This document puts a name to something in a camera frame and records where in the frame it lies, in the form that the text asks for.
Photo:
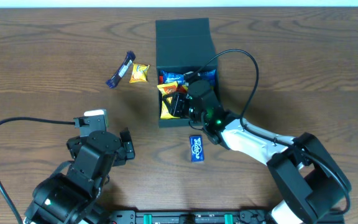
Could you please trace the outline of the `yellow orange snack packet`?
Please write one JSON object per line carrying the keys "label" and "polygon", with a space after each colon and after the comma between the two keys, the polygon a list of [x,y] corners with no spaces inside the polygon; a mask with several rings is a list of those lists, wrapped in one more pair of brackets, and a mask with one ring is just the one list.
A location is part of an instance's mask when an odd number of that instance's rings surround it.
{"label": "yellow orange snack packet", "polygon": [[[162,96],[174,93],[177,91],[178,83],[171,82],[166,84],[160,84],[157,86],[158,90],[161,92]],[[162,109],[160,119],[177,119],[177,117],[172,116],[167,108],[166,103],[162,100]]]}

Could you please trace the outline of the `blue eclipse gum pack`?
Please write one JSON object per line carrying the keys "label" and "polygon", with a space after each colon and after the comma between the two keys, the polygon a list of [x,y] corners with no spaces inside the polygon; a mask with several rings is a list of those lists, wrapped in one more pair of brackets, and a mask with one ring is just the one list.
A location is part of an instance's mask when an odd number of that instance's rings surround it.
{"label": "blue eclipse gum pack", "polygon": [[203,162],[204,161],[204,147],[201,135],[190,136],[190,149],[191,149],[191,161]]}

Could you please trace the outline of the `blue snack bar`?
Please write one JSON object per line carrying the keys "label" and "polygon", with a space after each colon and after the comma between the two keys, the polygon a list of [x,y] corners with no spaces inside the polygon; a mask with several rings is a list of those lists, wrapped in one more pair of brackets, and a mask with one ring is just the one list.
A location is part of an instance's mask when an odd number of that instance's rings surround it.
{"label": "blue snack bar", "polygon": [[[216,69],[199,73],[202,80],[207,80],[211,86],[216,86]],[[185,85],[185,75],[180,73],[166,72],[161,70],[160,76],[163,84],[177,82],[179,85]]]}

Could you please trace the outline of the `dark green box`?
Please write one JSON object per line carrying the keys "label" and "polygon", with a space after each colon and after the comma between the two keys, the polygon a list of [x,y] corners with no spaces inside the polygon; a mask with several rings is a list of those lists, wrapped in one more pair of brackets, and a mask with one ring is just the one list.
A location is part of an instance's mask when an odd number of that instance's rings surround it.
{"label": "dark green box", "polygon": [[[216,86],[212,86],[218,97],[218,61],[208,62],[216,55],[210,33],[209,19],[176,19],[155,21],[156,31],[156,68],[158,83],[162,80],[161,70],[185,74],[216,69]],[[188,87],[179,85],[177,90],[186,93]]]}

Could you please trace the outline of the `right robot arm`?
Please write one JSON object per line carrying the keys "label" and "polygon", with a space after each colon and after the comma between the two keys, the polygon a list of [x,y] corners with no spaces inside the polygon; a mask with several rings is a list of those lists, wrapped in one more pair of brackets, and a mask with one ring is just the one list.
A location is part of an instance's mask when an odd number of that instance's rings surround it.
{"label": "right robot arm", "polygon": [[283,197],[267,213],[270,222],[318,223],[350,210],[351,183],[316,136],[283,136],[258,128],[225,110],[213,93],[171,93],[162,103],[172,116],[201,124],[213,144],[267,166]]}

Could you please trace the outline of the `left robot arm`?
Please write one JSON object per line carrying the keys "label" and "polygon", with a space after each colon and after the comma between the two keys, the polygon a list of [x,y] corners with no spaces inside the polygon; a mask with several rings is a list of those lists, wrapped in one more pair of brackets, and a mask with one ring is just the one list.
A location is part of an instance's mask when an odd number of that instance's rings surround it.
{"label": "left robot arm", "polygon": [[114,166],[135,157],[130,131],[95,130],[67,141],[72,160],[61,163],[33,191],[24,223],[112,223],[97,204]]}

